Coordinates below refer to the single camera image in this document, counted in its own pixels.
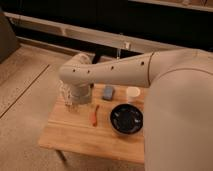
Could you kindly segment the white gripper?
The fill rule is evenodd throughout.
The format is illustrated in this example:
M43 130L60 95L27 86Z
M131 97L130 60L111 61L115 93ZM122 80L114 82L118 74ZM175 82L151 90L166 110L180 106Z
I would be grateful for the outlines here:
M92 90L90 85L71 85L69 97L71 103L75 105L83 105L90 103L92 99Z

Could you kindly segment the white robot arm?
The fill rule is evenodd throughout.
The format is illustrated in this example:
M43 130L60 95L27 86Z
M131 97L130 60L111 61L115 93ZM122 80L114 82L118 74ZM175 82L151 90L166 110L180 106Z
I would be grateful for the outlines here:
M60 67L74 104L92 83L144 87L145 171L213 171L213 53L158 51L91 64L78 54Z

